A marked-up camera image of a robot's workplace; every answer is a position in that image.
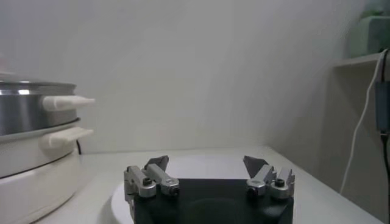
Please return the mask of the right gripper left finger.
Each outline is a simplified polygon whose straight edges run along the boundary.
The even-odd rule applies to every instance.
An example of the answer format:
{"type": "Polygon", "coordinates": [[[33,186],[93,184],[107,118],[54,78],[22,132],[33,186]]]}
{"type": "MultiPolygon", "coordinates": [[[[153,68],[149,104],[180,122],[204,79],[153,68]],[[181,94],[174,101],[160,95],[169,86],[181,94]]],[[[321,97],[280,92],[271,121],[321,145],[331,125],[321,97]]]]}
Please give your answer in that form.
{"type": "Polygon", "coordinates": [[[168,155],[151,158],[140,169],[138,166],[128,166],[124,171],[124,196],[130,203],[136,196],[152,198],[160,193],[170,197],[176,197],[180,193],[180,184],[177,178],[166,173],[169,162],[168,155]]]}

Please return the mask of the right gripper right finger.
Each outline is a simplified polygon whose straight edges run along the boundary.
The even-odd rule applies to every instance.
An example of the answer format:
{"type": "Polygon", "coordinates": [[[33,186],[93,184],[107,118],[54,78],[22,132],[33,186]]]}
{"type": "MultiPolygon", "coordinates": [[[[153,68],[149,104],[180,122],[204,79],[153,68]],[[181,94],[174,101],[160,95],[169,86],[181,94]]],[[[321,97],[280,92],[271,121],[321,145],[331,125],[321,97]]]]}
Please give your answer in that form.
{"type": "Polygon", "coordinates": [[[244,156],[243,163],[250,178],[246,181],[247,196],[257,199],[269,194],[274,200],[293,198],[295,174],[292,169],[281,168],[279,173],[264,159],[244,156]]]}

